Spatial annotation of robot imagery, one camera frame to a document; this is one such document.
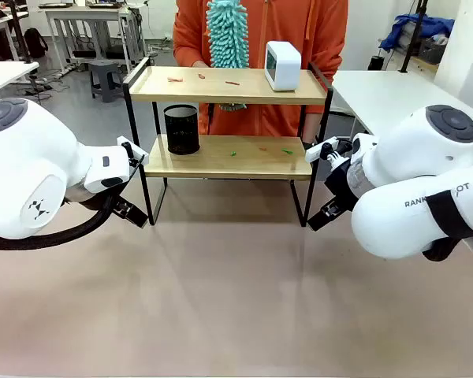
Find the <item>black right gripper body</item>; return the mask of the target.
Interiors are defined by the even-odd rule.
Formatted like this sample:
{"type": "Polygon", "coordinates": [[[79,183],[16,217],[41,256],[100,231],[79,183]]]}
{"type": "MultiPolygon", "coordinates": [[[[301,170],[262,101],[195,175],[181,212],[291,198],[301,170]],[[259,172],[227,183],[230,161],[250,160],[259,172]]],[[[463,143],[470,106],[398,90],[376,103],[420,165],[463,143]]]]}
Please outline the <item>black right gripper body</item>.
{"type": "Polygon", "coordinates": [[[358,201],[347,181],[350,165],[350,160],[343,162],[326,178],[325,185],[334,195],[327,204],[330,216],[340,216],[345,211],[352,211],[358,201]]]}

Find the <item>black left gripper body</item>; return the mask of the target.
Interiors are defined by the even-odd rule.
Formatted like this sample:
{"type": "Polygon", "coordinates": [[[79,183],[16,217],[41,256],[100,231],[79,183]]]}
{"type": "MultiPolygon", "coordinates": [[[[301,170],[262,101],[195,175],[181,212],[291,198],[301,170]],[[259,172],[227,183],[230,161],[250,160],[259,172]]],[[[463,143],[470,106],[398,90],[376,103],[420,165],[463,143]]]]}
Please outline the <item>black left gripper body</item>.
{"type": "Polygon", "coordinates": [[[122,197],[122,192],[128,186],[128,182],[120,183],[104,191],[105,208],[121,208],[129,205],[129,201],[122,197]]]}

